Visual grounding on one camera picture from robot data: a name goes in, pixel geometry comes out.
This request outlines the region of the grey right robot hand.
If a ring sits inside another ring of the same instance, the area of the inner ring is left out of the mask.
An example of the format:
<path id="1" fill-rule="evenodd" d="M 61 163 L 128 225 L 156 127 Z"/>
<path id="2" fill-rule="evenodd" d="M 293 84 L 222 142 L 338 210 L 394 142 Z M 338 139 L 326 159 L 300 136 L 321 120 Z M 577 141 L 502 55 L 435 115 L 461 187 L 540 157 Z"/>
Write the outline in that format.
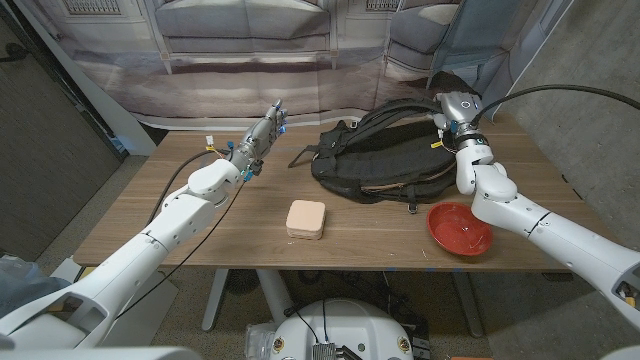
<path id="1" fill-rule="evenodd" d="M 441 112 L 433 116 L 437 128 L 449 131 L 456 137 L 473 132 L 473 118 L 482 110 L 479 95 L 468 92 L 438 93 L 435 100 L 441 106 Z"/>

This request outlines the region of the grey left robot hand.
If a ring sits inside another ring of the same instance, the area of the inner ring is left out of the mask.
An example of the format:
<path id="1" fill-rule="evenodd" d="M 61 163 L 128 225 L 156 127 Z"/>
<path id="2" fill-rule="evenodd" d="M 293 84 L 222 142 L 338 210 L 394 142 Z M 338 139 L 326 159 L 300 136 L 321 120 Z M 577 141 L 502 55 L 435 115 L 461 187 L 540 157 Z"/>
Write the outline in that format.
<path id="1" fill-rule="evenodd" d="M 264 158 L 278 137 L 286 132 L 286 117 L 287 110 L 282 108 L 282 100 L 277 99 L 226 156 L 243 177 L 248 173 L 258 176 L 262 172 Z"/>

